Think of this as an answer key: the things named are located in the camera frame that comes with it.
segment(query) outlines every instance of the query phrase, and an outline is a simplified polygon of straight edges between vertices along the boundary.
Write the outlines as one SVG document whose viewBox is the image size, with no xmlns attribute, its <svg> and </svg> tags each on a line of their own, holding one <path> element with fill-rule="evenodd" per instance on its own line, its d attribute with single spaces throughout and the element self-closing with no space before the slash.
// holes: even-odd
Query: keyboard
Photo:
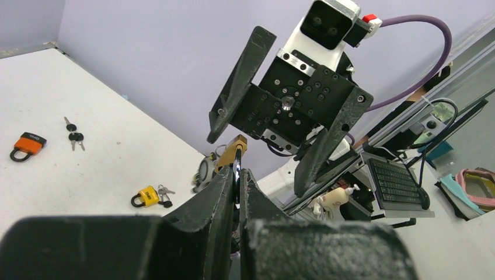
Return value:
<svg viewBox="0 0 495 280">
<path fill-rule="evenodd" d="M 376 159 L 369 159 L 368 165 L 379 194 L 378 202 L 421 204 L 418 187 L 405 166 Z"/>
</svg>

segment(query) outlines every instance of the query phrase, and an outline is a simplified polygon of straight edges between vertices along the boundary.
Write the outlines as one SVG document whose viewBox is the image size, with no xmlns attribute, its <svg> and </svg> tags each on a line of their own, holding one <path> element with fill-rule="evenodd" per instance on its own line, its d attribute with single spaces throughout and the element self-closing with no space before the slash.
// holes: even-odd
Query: white table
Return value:
<svg viewBox="0 0 495 280">
<path fill-rule="evenodd" d="M 414 167 L 418 176 L 419 163 Z M 495 212 L 468 222 L 457 218 L 436 182 L 436 171 L 425 164 L 422 185 L 430 195 L 435 218 L 418 218 L 416 225 L 397 229 L 420 279 L 494 279 Z"/>
<path fill-rule="evenodd" d="M 0 59 L 0 77 L 0 239 L 27 216 L 166 215 L 193 196 L 203 155 L 59 51 Z M 84 133 L 85 152 L 72 151 L 64 116 Z M 47 145 L 14 162 L 25 131 Z M 131 206 L 140 189 L 158 184 L 176 192 L 173 207 Z"/>
</svg>

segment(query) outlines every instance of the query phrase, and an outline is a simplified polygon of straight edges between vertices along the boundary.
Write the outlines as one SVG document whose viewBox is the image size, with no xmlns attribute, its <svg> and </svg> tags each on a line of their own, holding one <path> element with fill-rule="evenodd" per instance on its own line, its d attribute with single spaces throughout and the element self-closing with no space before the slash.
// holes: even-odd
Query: yellow padlock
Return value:
<svg viewBox="0 0 495 280">
<path fill-rule="evenodd" d="M 141 201 L 140 204 L 137 204 L 135 202 L 136 198 L 139 198 L 139 200 Z M 140 190 L 137 195 L 132 197 L 131 204 L 134 207 L 139 208 L 157 204 L 158 201 L 160 201 L 160 199 L 158 198 L 158 193 L 155 191 L 152 185 L 149 185 L 146 188 Z"/>
</svg>

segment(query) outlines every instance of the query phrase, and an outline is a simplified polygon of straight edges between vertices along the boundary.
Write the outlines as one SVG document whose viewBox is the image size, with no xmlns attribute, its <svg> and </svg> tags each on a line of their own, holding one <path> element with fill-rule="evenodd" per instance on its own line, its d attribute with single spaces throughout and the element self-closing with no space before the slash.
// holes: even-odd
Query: bottle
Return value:
<svg viewBox="0 0 495 280">
<path fill-rule="evenodd" d="M 354 190 L 359 190 L 358 185 L 354 184 L 352 188 L 336 188 L 335 190 L 325 194 L 319 200 L 320 206 L 325 211 L 331 211 L 338 208 L 342 204 L 349 202 L 349 196 L 353 194 Z"/>
</svg>

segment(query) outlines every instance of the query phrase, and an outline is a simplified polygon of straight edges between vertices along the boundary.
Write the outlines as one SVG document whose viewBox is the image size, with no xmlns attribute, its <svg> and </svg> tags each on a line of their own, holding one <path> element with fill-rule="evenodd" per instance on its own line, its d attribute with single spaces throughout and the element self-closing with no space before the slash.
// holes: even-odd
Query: padlock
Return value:
<svg viewBox="0 0 495 280">
<path fill-rule="evenodd" d="M 135 202 L 136 198 L 139 198 L 139 200 L 141 201 L 140 204 L 136 204 Z M 139 207 L 148 207 L 153 204 L 157 204 L 158 201 L 160 201 L 160 199 L 158 198 L 158 193 L 156 193 L 152 185 L 149 185 L 146 188 L 140 190 L 137 195 L 132 197 L 131 204 L 134 207 L 139 208 Z"/>
<path fill-rule="evenodd" d="M 39 151 L 45 147 L 46 142 L 46 139 L 43 137 L 24 132 L 14 145 L 14 150 L 11 152 L 11 159 L 15 162 L 23 162 L 29 157 L 39 153 Z M 15 157 L 15 154 L 19 151 L 26 153 L 26 156 L 20 159 Z"/>
</svg>

